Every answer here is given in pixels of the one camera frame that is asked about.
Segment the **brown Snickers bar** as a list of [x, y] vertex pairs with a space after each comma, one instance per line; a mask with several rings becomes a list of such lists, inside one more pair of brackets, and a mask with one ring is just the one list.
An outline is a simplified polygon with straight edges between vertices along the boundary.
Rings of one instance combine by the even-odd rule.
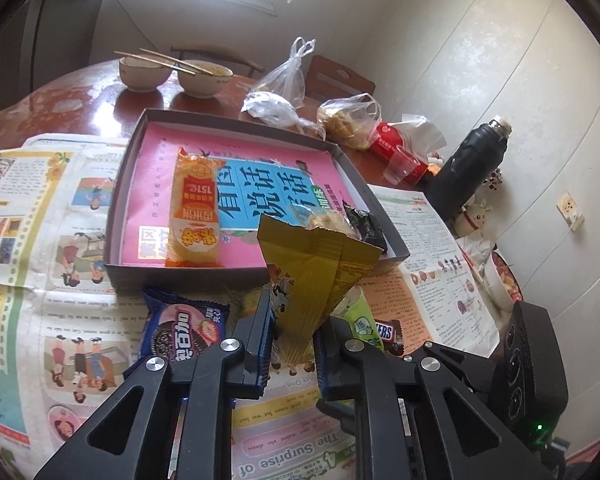
[[403, 356], [404, 341], [399, 320], [376, 320], [376, 330], [387, 352], [393, 356]]

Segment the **blue Oreo cookie packet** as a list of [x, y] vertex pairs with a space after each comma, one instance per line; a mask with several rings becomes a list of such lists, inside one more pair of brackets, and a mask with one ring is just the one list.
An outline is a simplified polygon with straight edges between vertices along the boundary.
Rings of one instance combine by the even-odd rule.
[[209, 299], [189, 299], [155, 287], [145, 287], [148, 315], [134, 364], [123, 372], [128, 378], [141, 362], [154, 358], [175, 363], [199, 356], [226, 334], [230, 306]]

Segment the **green milk candy packet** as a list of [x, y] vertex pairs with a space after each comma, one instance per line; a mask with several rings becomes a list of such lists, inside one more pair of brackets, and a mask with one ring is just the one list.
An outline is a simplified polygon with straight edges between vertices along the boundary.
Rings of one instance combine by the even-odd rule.
[[379, 350], [384, 348], [361, 286], [352, 287], [332, 311], [332, 315], [342, 318], [349, 324], [353, 338], [371, 344]]

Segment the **yellow snack packet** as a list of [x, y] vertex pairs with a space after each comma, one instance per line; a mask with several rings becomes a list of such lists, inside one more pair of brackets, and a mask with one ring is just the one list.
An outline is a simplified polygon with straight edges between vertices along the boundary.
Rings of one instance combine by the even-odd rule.
[[296, 365], [332, 310], [374, 270], [382, 250], [341, 232], [270, 216], [260, 218], [257, 239], [270, 277], [279, 356]]

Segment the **clear pastry packet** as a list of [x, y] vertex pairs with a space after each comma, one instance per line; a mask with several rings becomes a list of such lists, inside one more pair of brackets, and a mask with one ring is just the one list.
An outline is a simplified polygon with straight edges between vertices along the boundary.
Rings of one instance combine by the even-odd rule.
[[348, 237], [358, 238], [358, 233], [349, 220], [338, 210], [321, 207], [304, 207], [298, 210], [302, 224], [308, 229], [324, 229]]

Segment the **red white bowl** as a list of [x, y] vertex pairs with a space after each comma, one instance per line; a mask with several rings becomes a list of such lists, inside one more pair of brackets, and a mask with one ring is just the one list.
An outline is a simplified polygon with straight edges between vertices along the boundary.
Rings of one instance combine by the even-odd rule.
[[522, 300], [520, 287], [509, 265], [498, 252], [491, 252], [483, 266], [483, 279], [491, 301], [502, 311], [512, 312]]

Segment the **right student newspaper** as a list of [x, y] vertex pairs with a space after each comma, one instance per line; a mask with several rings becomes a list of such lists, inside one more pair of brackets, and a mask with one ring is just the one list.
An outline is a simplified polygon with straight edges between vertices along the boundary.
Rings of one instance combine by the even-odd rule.
[[373, 186], [372, 191], [410, 255], [390, 271], [361, 282], [370, 312], [391, 350], [404, 356], [427, 341], [488, 358], [500, 342], [469, 264], [421, 192]]

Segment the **student newspaper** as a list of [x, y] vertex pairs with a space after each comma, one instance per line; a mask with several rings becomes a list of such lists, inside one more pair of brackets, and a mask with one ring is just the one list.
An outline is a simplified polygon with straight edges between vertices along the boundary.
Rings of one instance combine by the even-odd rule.
[[147, 309], [104, 249], [123, 148], [0, 151], [0, 474], [30, 479], [122, 383]]
[[427, 341], [488, 358], [500, 342], [469, 264], [421, 192], [373, 186], [372, 191], [410, 255], [390, 271], [361, 282], [370, 312], [391, 350], [404, 356]]

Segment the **white cat figurine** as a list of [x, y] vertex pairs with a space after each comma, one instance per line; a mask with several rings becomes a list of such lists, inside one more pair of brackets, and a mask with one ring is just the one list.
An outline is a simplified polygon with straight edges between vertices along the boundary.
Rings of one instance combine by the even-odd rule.
[[480, 231], [486, 225], [491, 210], [491, 204], [485, 198], [472, 196], [453, 220], [452, 228], [455, 235], [462, 238]]

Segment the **black thermos bottle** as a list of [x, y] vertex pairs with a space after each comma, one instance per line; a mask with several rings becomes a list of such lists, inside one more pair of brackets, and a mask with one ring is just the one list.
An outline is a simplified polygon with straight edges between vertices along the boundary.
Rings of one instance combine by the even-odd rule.
[[501, 116], [472, 129], [425, 186], [425, 196], [444, 221], [450, 221], [504, 159], [513, 128]]

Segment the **clear plastic cup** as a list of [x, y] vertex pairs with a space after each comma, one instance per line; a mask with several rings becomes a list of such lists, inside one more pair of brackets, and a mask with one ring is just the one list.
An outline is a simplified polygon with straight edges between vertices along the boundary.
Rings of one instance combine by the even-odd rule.
[[415, 159], [401, 145], [397, 146], [382, 173], [392, 185], [402, 182], [416, 167]]

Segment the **plastic bag of pastries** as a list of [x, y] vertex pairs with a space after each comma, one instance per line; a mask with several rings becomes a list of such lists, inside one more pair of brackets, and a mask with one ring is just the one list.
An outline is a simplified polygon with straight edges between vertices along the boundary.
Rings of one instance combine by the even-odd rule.
[[316, 119], [330, 142], [366, 151], [377, 138], [381, 106], [369, 93], [361, 93], [325, 101], [318, 107]]

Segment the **crumpled clear plastic bag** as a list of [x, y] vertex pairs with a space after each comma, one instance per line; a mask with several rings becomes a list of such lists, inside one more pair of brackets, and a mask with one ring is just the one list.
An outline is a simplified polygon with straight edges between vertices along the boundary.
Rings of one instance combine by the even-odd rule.
[[254, 119], [259, 119], [267, 126], [279, 129], [291, 128], [304, 136], [326, 140], [326, 131], [323, 126], [300, 117], [291, 102], [276, 93], [250, 91], [245, 96], [240, 111]]

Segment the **right white bowl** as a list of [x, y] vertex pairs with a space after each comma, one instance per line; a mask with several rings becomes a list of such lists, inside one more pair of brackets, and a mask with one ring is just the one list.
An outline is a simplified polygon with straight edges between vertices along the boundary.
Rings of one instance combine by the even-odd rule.
[[[191, 65], [204, 69], [204, 73], [193, 74]], [[203, 60], [186, 60], [181, 63], [186, 73], [178, 70], [178, 83], [188, 96], [196, 99], [210, 99], [218, 94], [233, 78], [234, 73], [230, 68]]]

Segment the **tied clear plastic bag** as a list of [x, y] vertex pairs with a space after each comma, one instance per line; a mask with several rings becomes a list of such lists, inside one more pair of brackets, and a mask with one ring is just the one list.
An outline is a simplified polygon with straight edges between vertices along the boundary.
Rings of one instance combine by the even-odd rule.
[[306, 81], [302, 73], [303, 59], [315, 50], [316, 40], [304, 40], [297, 37], [292, 43], [285, 62], [259, 79], [252, 91], [275, 93], [289, 102], [296, 110], [304, 107]]

